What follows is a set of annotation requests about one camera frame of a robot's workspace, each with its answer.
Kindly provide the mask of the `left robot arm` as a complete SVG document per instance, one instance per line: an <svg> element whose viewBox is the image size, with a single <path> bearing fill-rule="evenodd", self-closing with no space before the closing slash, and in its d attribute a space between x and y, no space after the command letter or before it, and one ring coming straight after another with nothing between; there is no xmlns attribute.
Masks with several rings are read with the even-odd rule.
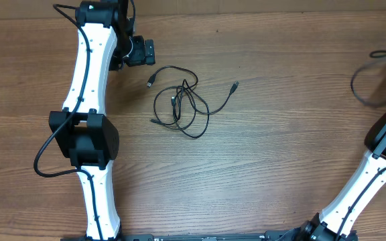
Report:
<svg viewBox="0 0 386 241"><path fill-rule="evenodd" d="M135 35L133 1L82 1L69 20L78 31L72 83L60 111L49 115L52 135L80 179L87 214L83 240L122 240L113 193L119 132L107 117L109 72L155 64L153 40Z"/></svg>

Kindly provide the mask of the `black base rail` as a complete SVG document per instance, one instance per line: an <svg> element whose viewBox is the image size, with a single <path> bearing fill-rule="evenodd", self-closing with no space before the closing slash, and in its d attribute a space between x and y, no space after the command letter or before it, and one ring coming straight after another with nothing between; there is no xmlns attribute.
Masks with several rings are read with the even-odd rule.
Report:
<svg viewBox="0 0 386 241"><path fill-rule="evenodd" d="M203 235L175 235L175 236L154 236L152 234L122 235L110 240L119 241L294 241L310 240L311 235L301 232L299 228L288 231L266 231L264 234L203 234Z"/></svg>

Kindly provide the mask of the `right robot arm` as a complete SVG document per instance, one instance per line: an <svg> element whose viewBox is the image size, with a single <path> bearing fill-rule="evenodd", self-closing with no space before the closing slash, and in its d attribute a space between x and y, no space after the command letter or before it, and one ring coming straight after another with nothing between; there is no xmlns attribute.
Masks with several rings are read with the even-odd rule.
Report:
<svg viewBox="0 0 386 241"><path fill-rule="evenodd" d="M386 57L386 50L370 53L370 57ZM280 236L280 240L358 240L352 229L355 220L386 183L386 112L371 127L364 141L367 151L336 198L305 222Z"/></svg>

